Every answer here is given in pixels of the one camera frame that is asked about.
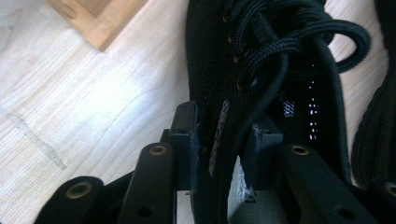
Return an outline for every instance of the black plastic part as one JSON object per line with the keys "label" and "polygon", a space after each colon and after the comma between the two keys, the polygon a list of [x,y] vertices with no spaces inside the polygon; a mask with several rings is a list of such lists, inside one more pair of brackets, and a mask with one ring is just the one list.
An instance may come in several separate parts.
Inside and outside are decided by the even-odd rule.
{"label": "black plastic part", "polygon": [[[295,197],[300,211],[289,211],[290,223],[377,223],[348,187],[312,148],[297,145],[283,147],[281,173]],[[278,195],[290,194],[277,188]],[[280,197],[283,206],[292,200]]]}
{"label": "black plastic part", "polygon": [[386,178],[371,182],[367,190],[350,186],[352,192],[373,216],[383,224],[394,224],[396,214],[396,181]]}
{"label": "black plastic part", "polygon": [[269,189],[273,185],[272,173],[278,163],[283,133],[266,116],[253,124],[247,147],[241,157],[247,188]]}
{"label": "black plastic part", "polygon": [[80,176],[61,185],[44,205],[35,223],[88,223],[95,217],[102,180]]}
{"label": "black plastic part", "polygon": [[124,175],[103,187],[96,209],[96,219],[93,219],[92,223],[117,222],[133,174],[134,172]]}
{"label": "black plastic part", "polygon": [[166,143],[142,149],[117,223],[176,223],[174,157]]}
{"label": "black plastic part", "polygon": [[177,190],[190,190],[196,186],[196,166],[198,163],[197,107],[194,101],[177,107],[172,127],[166,139],[177,155]]}

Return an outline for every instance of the light wooden surface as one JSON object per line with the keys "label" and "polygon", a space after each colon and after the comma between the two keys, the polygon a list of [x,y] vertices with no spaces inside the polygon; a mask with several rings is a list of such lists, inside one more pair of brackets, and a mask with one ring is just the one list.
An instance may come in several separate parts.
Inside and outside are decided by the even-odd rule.
{"label": "light wooden surface", "polygon": [[[373,3],[327,4],[373,37],[364,64],[342,75],[349,144],[387,69]],[[117,179],[159,140],[188,100],[187,4],[148,1],[102,53],[44,0],[0,0],[0,222],[33,222],[70,178]],[[352,49],[332,43],[338,59]],[[190,223],[188,196],[179,198],[179,223]]]}

